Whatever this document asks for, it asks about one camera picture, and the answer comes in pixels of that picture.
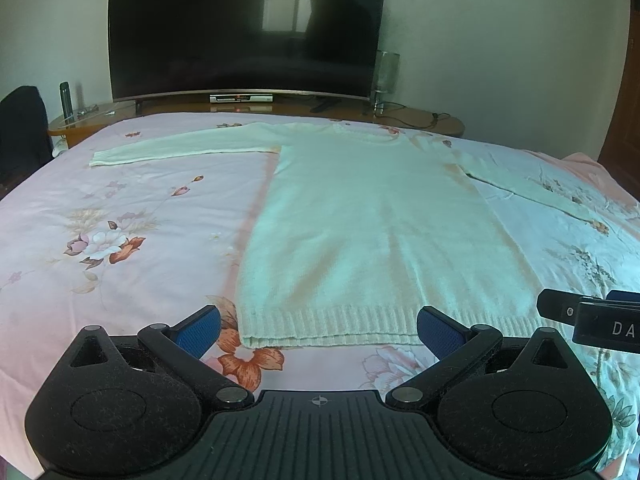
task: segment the wooden door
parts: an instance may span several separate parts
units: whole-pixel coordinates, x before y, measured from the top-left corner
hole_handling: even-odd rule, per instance
[[[625,71],[598,161],[640,200],[640,0],[631,0]]]

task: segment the circular pad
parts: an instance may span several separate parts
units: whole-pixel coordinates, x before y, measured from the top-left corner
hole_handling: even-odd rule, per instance
[[[26,420],[44,463],[70,476],[130,476],[190,444],[202,416],[196,395],[167,375],[125,366],[117,374],[109,365],[70,367],[66,381],[44,384],[46,402],[32,403]]]
[[[442,397],[438,427],[466,462],[494,475],[578,474],[601,456],[611,416],[594,388],[573,379],[530,365],[463,381]]]
[[[523,410],[523,406],[535,406]],[[545,433],[559,428],[566,420],[566,408],[553,395],[535,390],[517,390],[494,400],[494,416],[507,428],[522,433]]]
[[[117,431],[135,424],[146,411],[146,401],[136,392],[107,388],[79,397],[71,407],[71,416],[91,431]]]

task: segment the tv stand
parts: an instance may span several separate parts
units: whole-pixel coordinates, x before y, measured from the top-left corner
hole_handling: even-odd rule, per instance
[[[338,103],[342,102],[342,99],[340,99],[339,97],[321,97],[320,101],[321,102],[318,106],[311,108],[311,110],[309,110],[310,113],[320,114],[325,110],[328,110],[329,108],[332,108]]]
[[[335,121],[375,123],[390,128],[413,127],[451,137],[462,137],[465,131],[465,125],[455,117],[444,116],[435,121],[431,112],[416,108],[389,106],[381,116],[376,116],[369,103],[358,99],[274,95],[273,103],[211,104],[207,93],[100,104],[98,113],[77,120],[71,125],[73,127],[65,124],[63,116],[51,121],[49,135],[65,136],[68,146],[72,147],[110,124],[135,117],[172,112],[236,112],[248,115],[324,117]]]

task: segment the television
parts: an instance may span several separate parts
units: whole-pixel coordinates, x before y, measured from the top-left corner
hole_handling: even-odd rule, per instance
[[[113,99],[301,93],[368,99],[383,0],[109,0]]]

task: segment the wall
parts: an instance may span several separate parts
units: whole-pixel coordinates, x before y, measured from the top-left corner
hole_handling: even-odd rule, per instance
[[[397,101],[449,112],[465,137],[600,152],[626,53],[629,0],[385,0]]]
[[[63,81],[74,105],[111,100],[107,0],[0,0],[0,98],[35,85],[52,120]]]
[[[385,0],[402,54],[394,100],[449,112],[471,139],[597,156],[622,76],[629,0]],[[107,0],[0,0],[0,96],[38,86],[49,118],[68,80],[110,99]]]

